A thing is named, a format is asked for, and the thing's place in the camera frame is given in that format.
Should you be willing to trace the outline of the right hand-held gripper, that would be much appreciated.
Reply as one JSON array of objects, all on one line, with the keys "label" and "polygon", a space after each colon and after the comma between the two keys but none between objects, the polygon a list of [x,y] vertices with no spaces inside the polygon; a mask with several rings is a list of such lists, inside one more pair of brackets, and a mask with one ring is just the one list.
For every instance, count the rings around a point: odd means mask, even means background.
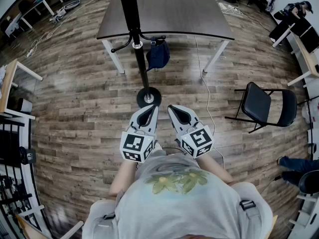
[{"label": "right hand-held gripper", "polygon": [[178,133],[179,146],[193,159],[208,153],[214,146],[214,138],[207,125],[198,122],[196,113],[185,106],[169,105],[167,107],[173,128]]}]

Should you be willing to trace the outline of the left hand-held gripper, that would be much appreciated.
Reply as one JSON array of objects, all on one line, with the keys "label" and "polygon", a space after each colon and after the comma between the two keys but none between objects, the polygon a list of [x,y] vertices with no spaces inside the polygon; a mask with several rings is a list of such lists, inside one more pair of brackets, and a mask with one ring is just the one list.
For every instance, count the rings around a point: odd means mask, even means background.
[{"label": "left hand-held gripper", "polygon": [[155,147],[159,108],[149,105],[135,112],[122,132],[120,153],[124,160],[144,163]]}]

